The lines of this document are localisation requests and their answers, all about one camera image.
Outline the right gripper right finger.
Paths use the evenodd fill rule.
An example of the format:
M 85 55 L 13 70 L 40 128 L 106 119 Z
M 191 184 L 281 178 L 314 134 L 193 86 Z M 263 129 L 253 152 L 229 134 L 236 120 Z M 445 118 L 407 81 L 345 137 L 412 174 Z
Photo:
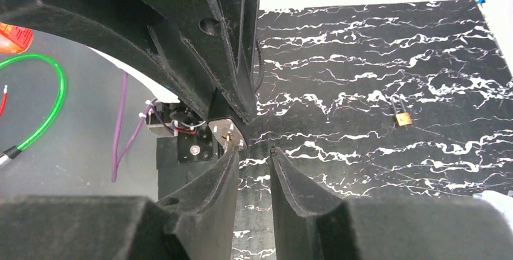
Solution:
M 511 259 L 512 232 L 471 197 L 340 198 L 270 151 L 278 259 Z

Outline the black cable padlock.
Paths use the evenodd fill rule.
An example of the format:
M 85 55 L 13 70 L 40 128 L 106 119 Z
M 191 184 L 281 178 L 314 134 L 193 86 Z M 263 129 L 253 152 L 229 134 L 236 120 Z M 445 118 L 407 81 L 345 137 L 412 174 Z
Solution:
M 252 65 L 249 71 L 250 87 L 253 95 L 256 95 L 264 79 L 264 60 L 261 52 L 261 44 L 255 39 L 255 53 L 258 64 Z M 239 150 L 247 149 L 248 126 L 239 118 L 234 109 L 228 104 L 221 90 L 216 89 L 211 102 L 208 115 L 208 127 L 212 135 L 226 151 L 230 146 L 237 146 Z

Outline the small brass padlock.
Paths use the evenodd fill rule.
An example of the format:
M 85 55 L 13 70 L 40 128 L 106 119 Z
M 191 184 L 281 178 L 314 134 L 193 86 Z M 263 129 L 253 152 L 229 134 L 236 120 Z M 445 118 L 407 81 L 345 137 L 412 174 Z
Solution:
M 404 101 L 400 98 L 399 95 L 391 95 L 390 103 L 398 126 L 408 126 L 413 124 L 410 113 L 407 111 L 404 105 Z

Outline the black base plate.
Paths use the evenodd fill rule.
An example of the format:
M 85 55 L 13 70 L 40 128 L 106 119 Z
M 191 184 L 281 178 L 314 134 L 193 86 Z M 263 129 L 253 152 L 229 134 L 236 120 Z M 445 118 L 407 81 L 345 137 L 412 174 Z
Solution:
M 145 123 L 157 135 L 159 200 L 208 171 L 224 154 L 206 121 L 183 102 L 155 101 Z

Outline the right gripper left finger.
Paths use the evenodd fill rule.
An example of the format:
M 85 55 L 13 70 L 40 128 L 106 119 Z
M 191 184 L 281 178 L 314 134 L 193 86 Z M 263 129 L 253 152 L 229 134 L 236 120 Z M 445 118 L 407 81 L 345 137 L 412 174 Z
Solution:
M 228 259 L 239 150 L 159 201 L 26 196 L 1 204 L 2 259 Z

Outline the orange drink bottle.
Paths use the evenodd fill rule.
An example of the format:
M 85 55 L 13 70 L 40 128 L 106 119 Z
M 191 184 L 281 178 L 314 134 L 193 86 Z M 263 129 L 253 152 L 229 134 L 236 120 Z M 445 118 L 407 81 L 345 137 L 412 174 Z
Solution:
M 29 28 L 1 22 L 1 53 L 23 53 L 30 47 L 33 37 L 33 30 Z

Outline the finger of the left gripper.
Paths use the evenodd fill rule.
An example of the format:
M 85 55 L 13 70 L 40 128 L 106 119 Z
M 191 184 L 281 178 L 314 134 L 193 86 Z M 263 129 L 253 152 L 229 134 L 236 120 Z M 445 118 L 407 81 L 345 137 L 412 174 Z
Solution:
M 162 17 L 148 25 L 167 86 L 202 118 L 217 103 L 256 117 L 250 81 L 259 0 L 139 0 Z
M 209 111 L 207 83 L 154 42 L 161 19 L 135 0 L 1 0 L 1 21 L 53 34 L 114 57 L 168 86 L 201 118 Z

